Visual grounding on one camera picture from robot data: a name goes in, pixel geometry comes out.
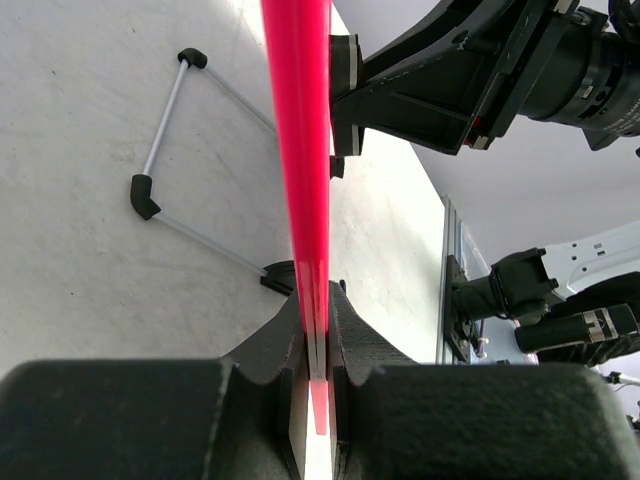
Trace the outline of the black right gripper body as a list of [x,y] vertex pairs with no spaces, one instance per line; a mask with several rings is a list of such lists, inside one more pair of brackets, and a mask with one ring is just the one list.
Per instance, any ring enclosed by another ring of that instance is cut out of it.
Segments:
[[463,144],[486,150],[506,134],[578,6],[576,1],[515,1],[513,30],[500,52]]

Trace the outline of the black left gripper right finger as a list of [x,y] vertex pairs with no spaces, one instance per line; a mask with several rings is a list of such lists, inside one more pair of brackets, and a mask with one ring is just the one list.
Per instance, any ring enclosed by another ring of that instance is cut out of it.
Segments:
[[613,393],[569,364],[423,365],[330,286],[329,411],[337,479],[635,479]]

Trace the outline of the pink framed whiteboard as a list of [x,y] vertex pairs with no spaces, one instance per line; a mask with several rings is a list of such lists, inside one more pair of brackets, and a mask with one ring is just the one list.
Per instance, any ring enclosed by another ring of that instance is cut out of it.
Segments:
[[328,429],[328,1],[261,4],[315,429]]

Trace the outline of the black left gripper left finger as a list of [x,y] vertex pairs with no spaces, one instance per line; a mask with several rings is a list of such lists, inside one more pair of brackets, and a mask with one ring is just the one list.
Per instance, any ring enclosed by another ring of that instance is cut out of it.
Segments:
[[218,359],[38,360],[1,382],[5,479],[300,479],[299,305]]

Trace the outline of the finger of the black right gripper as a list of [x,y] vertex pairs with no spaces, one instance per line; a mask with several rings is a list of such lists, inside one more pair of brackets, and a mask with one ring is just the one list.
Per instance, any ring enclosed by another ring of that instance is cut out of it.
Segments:
[[332,100],[332,120],[455,155],[518,16],[515,1],[440,1],[367,57],[355,86]]

